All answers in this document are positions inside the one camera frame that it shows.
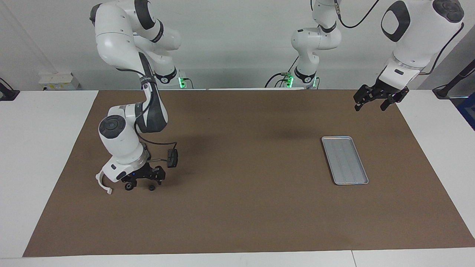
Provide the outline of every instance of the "silver tray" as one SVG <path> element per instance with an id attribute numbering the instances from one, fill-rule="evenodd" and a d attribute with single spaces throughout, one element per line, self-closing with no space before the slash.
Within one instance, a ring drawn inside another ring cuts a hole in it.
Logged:
<path id="1" fill-rule="evenodd" d="M 364 171 L 353 139 L 349 136 L 326 136 L 322 138 L 323 147 L 337 185 L 367 184 Z"/>

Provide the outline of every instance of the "white robotic arm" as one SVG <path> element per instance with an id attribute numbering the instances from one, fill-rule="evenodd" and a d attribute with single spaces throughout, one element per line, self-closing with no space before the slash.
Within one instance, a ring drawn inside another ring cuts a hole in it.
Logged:
<path id="1" fill-rule="evenodd" d="M 297 65 L 292 70 L 295 77 L 293 87 L 311 88 L 320 63 L 316 51 L 337 48 L 342 40 L 342 34 L 336 27 L 337 14 L 333 1 L 316 0 L 312 17 L 318 27 L 299 29 L 292 35 L 292 46 L 299 53 Z"/>
<path id="2" fill-rule="evenodd" d="M 112 107 L 100 123 L 99 135 L 112 158 L 96 178 L 108 193 L 112 190 L 102 184 L 103 175 L 112 182 L 126 182 L 127 190 L 137 185 L 138 178 L 156 180 L 160 184 L 165 172 L 161 167 L 149 165 L 150 154 L 145 144 L 140 143 L 138 134 L 160 132 L 168 123 L 154 74 L 162 73 L 162 78 L 169 78 L 162 79 L 162 83 L 175 78 L 177 70 L 167 50 L 178 49 L 180 35 L 165 28 L 150 14 L 147 0 L 118 0 L 96 5 L 90 20 L 95 26 L 100 57 L 120 71 L 137 73 L 146 96 L 145 102 Z M 176 149 L 169 150 L 168 167 L 175 167 L 177 160 Z"/>
<path id="3" fill-rule="evenodd" d="M 407 84 L 460 32 L 464 15 L 458 0 L 399 0 L 392 4 L 381 28 L 396 42 L 396 49 L 376 84 L 363 85 L 354 95 L 356 111 L 375 99 L 385 99 L 381 105 L 383 111 L 401 102 L 409 92 Z M 391 19 L 397 20 L 397 27 L 389 30 Z"/>

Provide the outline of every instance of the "white table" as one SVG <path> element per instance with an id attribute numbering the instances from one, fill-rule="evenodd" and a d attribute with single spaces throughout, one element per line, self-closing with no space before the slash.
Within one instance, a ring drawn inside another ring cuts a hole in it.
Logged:
<path id="1" fill-rule="evenodd" d="M 21 258 L 96 95 L 21 92 L 0 102 L 0 266 L 475 266 L 475 248 Z M 398 106 L 475 236 L 475 132 L 431 91 Z"/>

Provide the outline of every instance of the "blue object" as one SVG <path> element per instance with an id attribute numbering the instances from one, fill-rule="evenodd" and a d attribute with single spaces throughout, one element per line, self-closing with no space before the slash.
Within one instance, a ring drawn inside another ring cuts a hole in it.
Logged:
<path id="1" fill-rule="evenodd" d="M 475 93 L 469 96 L 462 104 L 458 105 L 458 111 L 475 130 Z"/>

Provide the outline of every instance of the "brown mat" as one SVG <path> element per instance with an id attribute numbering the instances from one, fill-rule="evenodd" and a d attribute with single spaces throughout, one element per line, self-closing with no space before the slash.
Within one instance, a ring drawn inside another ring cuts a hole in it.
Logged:
<path id="1" fill-rule="evenodd" d="M 397 107 L 353 93 L 162 92 L 170 123 L 146 137 L 178 141 L 178 167 L 107 195 L 97 126 L 143 93 L 100 92 L 24 256 L 475 247 Z M 332 182 L 326 135 L 353 137 L 368 185 Z"/>

